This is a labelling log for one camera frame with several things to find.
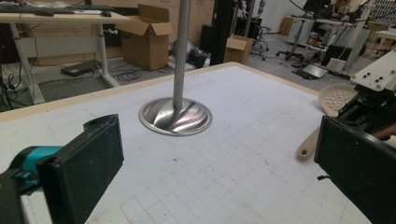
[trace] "desk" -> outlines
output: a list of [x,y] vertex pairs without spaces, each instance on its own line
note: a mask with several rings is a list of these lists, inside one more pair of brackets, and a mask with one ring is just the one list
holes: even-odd
[[[307,44],[307,39],[309,37],[309,33],[311,32],[312,26],[314,25],[314,22],[327,23],[333,27],[332,37],[328,42],[329,46],[335,45],[335,46],[339,46],[339,47],[346,47],[348,44],[348,41],[352,38],[352,36],[355,32],[355,29],[356,29],[355,27],[353,27],[352,23],[347,23],[347,22],[322,20],[322,19],[317,19],[315,21],[307,20],[304,23],[302,32],[300,34],[300,39],[298,41],[299,45],[317,49],[317,48],[312,47]],[[297,34],[296,32],[298,31],[298,28],[300,27],[300,25],[301,25],[300,22],[295,22],[293,24],[293,26],[291,27],[291,30],[290,30],[290,35],[287,39],[288,42],[294,43],[294,37],[295,37],[295,34]],[[359,53],[360,53],[363,45],[365,44],[369,34],[370,34],[369,30],[365,30],[365,29],[361,30],[357,40],[353,43],[352,51],[350,52],[349,57],[346,60],[346,63],[344,65],[345,69],[350,69],[352,67],[353,63],[358,59]]]
[[[102,73],[101,77],[107,81],[110,86],[117,87],[120,84],[113,79],[107,72],[106,46],[103,31],[104,23],[127,22],[129,19],[119,14],[112,13],[111,18],[100,15],[63,15],[55,14],[54,17],[40,17],[33,14],[20,13],[0,13],[0,22],[8,22],[11,26],[15,45],[21,58],[21,65],[24,70],[24,82],[28,85],[28,90],[33,97],[34,104],[45,103],[44,97],[35,82],[28,58],[39,56],[56,56],[65,54],[80,54],[86,52],[101,53]],[[98,28],[97,36],[84,37],[47,37],[47,38],[24,38],[20,36],[17,23],[90,23],[96,24]]]
[[297,44],[307,46],[306,43],[308,41],[309,33],[311,32],[312,26],[314,25],[315,21],[311,19],[299,18],[299,17],[290,17],[290,18],[293,18],[293,24],[290,28],[289,36],[286,39],[286,41],[292,44],[296,41],[297,39],[296,36],[298,34],[298,31],[302,23],[304,22]]
[[[82,124],[120,115],[124,164],[87,223],[367,223],[313,161],[295,159],[323,112],[318,93],[238,63],[186,73],[184,95],[213,114],[202,133],[155,133],[142,105],[171,96],[173,76],[0,114],[0,171],[23,148],[62,146]],[[23,198],[50,223],[40,192]]]
[[[377,38],[382,38],[382,39],[388,39],[388,40],[396,40],[396,33],[390,32],[390,31],[377,31],[375,32],[375,36]],[[392,48],[392,44],[390,43],[387,49],[381,49],[381,50],[390,50]]]

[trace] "black equipment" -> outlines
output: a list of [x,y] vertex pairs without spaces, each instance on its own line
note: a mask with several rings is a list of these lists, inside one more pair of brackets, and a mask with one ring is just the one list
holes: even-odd
[[202,68],[205,65],[207,55],[205,53],[199,53],[196,49],[191,49],[187,63],[193,64],[195,68]]
[[224,62],[224,52],[233,22],[234,0],[216,0],[214,11],[215,38],[210,55],[210,65]]
[[212,52],[213,39],[215,38],[215,26],[214,25],[203,25],[201,32],[200,49],[204,52]]
[[315,162],[371,222],[394,224],[396,149],[371,134],[396,122],[395,92],[355,91],[337,118],[323,117]]
[[61,68],[61,73],[68,75],[70,77],[78,77],[80,75],[93,72],[96,69],[99,69],[101,65],[102,64],[99,61],[91,60],[84,63],[78,63],[75,65]]
[[326,6],[328,6],[330,3],[330,0],[307,0],[304,4],[303,10],[321,16],[326,10]]
[[[237,18],[236,26],[235,26],[235,34],[236,35],[244,35],[245,29],[247,25],[247,20],[243,18]],[[247,37],[256,39],[260,32],[260,26],[262,25],[261,18],[252,18],[250,21],[250,26],[248,29]]]
[[65,7],[30,7],[30,6],[0,6],[0,13],[32,13],[48,11],[53,14],[74,14],[72,9]]
[[346,61],[351,51],[351,48],[330,45],[329,48],[326,50],[321,65],[326,66],[331,58]]
[[43,188],[53,223],[84,223],[122,166],[118,115],[93,119],[64,147],[28,147],[0,174],[0,223],[29,223],[21,199]]
[[114,11],[114,7],[105,5],[73,5],[69,7],[74,10],[100,10],[100,11]]

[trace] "concrete floor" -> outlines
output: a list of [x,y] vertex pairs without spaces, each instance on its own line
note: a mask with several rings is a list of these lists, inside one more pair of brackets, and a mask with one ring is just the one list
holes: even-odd
[[[300,65],[298,59],[292,57],[285,61],[284,55],[281,54],[276,56],[276,53],[280,50],[292,49],[292,45],[286,43],[285,39],[286,36],[283,35],[266,35],[265,41],[268,43],[269,51],[264,52],[262,55],[258,55],[253,51],[249,56],[247,66],[284,78],[315,91],[320,91],[326,86],[334,83],[350,82],[347,79],[347,76],[327,74],[319,79],[304,79],[293,74],[292,72],[298,70],[296,67]],[[296,49],[296,52],[302,53],[305,56],[305,60],[309,61],[317,51],[315,49],[299,47]],[[375,48],[368,48],[365,54],[358,58],[350,70],[343,71],[344,74],[351,76],[372,63],[377,58],[375,52]],[[98,72],[85,74],[79,77],[69,77],[61,74],[60,69],[62,67],[64,67],[64,65],[51,67],[35,66],[32,69],[32,73],[35,74],[35,80],[39,83],[40,90],[42,90],[46,102],[109,88],[107,84],[99,78]],[[12,76],[11,74],[14,74],[15,77],[12,80],[12,83],[18,83],[18,76],[15,75],[19,73],[18,64],[3,64],[2,68],[3,77],[10,77]],[[191,69],[194,69],[194,67],[190,64],[186,64],[186,71]],[[110,75],[113,76],[121,85],[128,85],[147,79],[172,75],[175,73],[175,62],[170,58],[169,66],[167,68],[149,72],[125,62],[122,58],[117,58],[108,60],[108,70]],[[27,94],[27,91],[24,91],[23,88],[18,89],[18,91],[18,96],[14,93],[10,94],[11,98],[15,98],[13,100],[15,108],[30,105],[32,97]]]

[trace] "stainless steel base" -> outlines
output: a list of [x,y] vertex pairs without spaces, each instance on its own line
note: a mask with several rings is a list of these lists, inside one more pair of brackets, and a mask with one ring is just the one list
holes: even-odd
[[173,106],[173,98],[156,99],[139,111],[140,121],[157,133],[184,136],[200,133],[212,122],[212,114],[204,106],[190,99],[182,99],[182,107]]

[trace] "office chair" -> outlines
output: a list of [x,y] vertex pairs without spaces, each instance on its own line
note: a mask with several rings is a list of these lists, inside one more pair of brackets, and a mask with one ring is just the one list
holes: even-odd
[[271,28],[266,27],[266,26],[260,26],[260,25],[256,25],[255,27],[255,39],[253,40],[253,46],[255,45],[259,45],[259,48],[254,48],[252,49],[253,51],[257,51],[259,53],[259,55],[262,56],[262,60],[265,61],[265,56],[263,56],[262,54],[265,51],[268,51],[268,43],[265,41],[264,39],[264,35],[268,34],[268,32],[271,30]]
[[297,36],[294,39],[294,44],[293,44],[293,48],[291,49],[291,51],[288,51],[288,50],[287,51],[278,51],[276,56],[279,56],[279,54],[285,54],[286,61],[288,59],[290,59],[291,57],[299,58],[301,63],[304,61],[304,55],[301,53],[295,52],[295,50],[297,49],[298,41],[300,39],[301,31],[303,30],[304,22],[305,22],[305,20],[301,20],[301,25],[300,25],[300,28],[298,29]]

